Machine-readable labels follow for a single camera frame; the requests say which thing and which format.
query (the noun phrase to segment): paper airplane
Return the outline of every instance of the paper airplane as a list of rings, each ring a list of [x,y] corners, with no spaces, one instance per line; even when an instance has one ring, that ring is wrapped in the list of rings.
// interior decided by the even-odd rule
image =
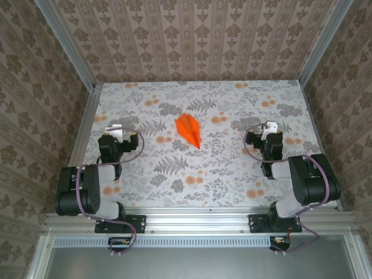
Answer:
[[[177,131],[182,135],[190,144],[195,145],[200,149],[200,128],[199,122],[191,115],[185,113],[176,120]]]

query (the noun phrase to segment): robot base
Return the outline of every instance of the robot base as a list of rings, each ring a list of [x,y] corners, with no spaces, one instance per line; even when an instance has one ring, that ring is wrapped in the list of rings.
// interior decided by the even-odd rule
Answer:
[[[126,215],[124,206],[121,203],[118,204],[119,217],[114,220],[130,223],[137,231],[137,234],[144,234],[146,229],[146,215]],[[94,232],[96,234],[130,234],[131,228],[124,224],[97,221]]]
[[[297,225],[294,218],[280,218],[276,211],[276,202],[270,205],[267,214],[248,215],[249,229],[254,233],[301,233],[302,227]]]

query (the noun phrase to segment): floral table cover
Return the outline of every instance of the floral table cover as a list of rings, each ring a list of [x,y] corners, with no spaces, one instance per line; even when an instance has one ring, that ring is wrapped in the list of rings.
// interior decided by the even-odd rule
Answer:
[[[182,113],[200,122],[200,150],[177,133]],[[284,133],[284,158],[320,152],[294,80],[104,84],[84,162],[97,160],[105,127],[120,123],[142,133],[145,149],[123,165],[120,180],[101,185],[104,199],[125,206],[268,206],[290,193],[291,181],[266,179],[243,147],[246,129],[267,120]]]

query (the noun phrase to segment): patterned wallpaper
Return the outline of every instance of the patterned wallpaper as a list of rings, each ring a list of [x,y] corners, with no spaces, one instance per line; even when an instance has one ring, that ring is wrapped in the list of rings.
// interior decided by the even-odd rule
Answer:
[[[372,1],[355,0],[306,84],[325,152],[372,253]]]
[[[0,278],[22,278],[87,92],[32,1],[0,1]]]
[[[336,0],[53,0],[97,83],[296,79]]]

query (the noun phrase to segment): aluminum frame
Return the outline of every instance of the aluminum frame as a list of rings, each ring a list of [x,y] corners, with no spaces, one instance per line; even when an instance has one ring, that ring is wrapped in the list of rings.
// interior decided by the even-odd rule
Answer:
[[[83,55],[81,55],[76,48],[74,39],[71,38],[67,32],[63,24],[63,20],[59,17],[59,14],[54,8],[52,1],[35,0],[35,2],[46,18],[62,48],[65,50],[67,57],[70,59],[77,74],[81,78],[81,81],[84,83],[88,92],[92,92],[95,83],[94,76],[85,63]]]
[[[251,234],[249,214],[263,214],[268,208],[127,208],[128,214],[145,214],[146,237],[267,236],[283,234]],[[372,278],[371,266],[361,242],[352,212],[320,208],[301,215],[301,221],[320,235],[343,235],[358,279]],[[92,237],[95,222],[83,216],[62,217],[48,214],[42,230],[28,279],[44,278],[56,236]],[[292,235],[309,235],[308,232]],[[99,234],[99,236],[128,236],[128,234]]]
[[[301,86],[306,85],[321,57],[328,48],[333,39],[338,27],[341,25],[346,13],[348,12],[353,0],[337,1],[331,15],[321,31],[318,40],[316,41],[302,71],[298,77]]]

